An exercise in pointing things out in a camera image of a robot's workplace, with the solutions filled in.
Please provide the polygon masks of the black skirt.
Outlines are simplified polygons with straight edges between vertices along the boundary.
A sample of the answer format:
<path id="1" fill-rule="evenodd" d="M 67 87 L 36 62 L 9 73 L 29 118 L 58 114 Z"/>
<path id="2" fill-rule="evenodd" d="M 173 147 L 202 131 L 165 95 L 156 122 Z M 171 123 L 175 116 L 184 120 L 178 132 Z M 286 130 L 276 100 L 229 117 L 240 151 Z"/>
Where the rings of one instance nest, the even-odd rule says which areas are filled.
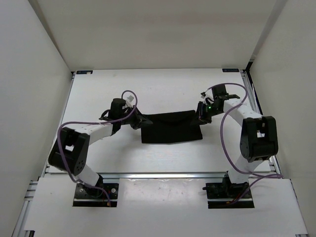
<path id="1" fill-rule="evenodd" d="M 195 111 L 151 114 L 146 117 L 153 123 L 141 129 L 143 144 L 173 144 L 203 139 L 200 126 L 192 125 Z"/>

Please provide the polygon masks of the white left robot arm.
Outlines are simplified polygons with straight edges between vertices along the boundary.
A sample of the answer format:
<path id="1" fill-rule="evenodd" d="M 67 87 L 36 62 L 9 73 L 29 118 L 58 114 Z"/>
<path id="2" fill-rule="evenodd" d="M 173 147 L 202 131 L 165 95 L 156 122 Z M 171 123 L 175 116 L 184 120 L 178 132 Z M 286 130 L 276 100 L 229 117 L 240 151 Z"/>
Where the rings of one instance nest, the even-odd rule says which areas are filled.
<path id="1" fill-rule="evenodd" d="M 93 198 L 102 195 L 104 186 L 102 177 L 86 164 L 89 146 L 114 135 L 123 125 L 130 125 L 136 130 L 153 124 L 135 106 L 106 110 L 99 119 L 101 122 L 77 122 L 82 125 L 77 129 L 67 127 L 70 123 L 66 123 L 58 130 L 48 157 L 51 166 L 67 172 L 70 178 L 81 183 Z"/>

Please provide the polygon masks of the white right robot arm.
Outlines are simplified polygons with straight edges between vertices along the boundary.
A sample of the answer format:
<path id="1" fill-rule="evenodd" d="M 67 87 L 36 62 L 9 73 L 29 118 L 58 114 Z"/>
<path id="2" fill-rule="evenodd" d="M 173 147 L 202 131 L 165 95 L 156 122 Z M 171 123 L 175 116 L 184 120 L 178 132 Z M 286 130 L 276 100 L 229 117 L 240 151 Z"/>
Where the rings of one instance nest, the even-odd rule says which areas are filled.
<path id="1" fill-rule="evenodd" d="M 228 181 L 222 184 L 222 193 L 234 197 L 239 185 L 247 183 L 249 176 L 265 160 L 278 153 L 277 125 L 272 116 L 264 117 L 252 110 L 240 99 L 216 99 L 212 103 L 198 102 L 194 125 L 212 122 L 212 117 L 223 114 L 220 123 L 220 140 L 224 154 L 231 165 L 227 172 Z M 239 141 L 240 156 L 233 162 L 224 141 L 224 122 L 230 116 L 241 127 Z"/>

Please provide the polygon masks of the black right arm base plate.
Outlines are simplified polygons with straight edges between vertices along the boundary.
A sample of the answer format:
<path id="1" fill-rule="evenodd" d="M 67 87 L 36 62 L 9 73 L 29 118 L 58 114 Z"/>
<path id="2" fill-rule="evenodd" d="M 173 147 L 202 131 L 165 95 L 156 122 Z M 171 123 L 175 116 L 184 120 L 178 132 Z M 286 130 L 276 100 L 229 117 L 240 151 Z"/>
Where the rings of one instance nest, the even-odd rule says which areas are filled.
<path id="1" fill-rule="evenodd" d="M 243 194 L 249 183 L 206 183 L 202 188 L 206 191 L 208 209 L 245 209 L 254 208 L 251 190 Z"/>

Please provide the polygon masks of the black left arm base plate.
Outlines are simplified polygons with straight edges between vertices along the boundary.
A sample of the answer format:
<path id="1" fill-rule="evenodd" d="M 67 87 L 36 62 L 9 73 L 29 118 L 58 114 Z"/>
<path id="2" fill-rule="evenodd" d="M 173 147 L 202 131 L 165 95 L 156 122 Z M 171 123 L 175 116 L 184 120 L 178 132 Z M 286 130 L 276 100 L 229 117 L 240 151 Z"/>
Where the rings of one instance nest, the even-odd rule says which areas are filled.
<path id="1" fill-rule="evenodd" d="M 74 193 L 74 207 L 117 207 L 119 195 L 119 183 L 103 183 L 103 189 L 108 194 L 98 189 L 85 187 L 77 184 Z"/>

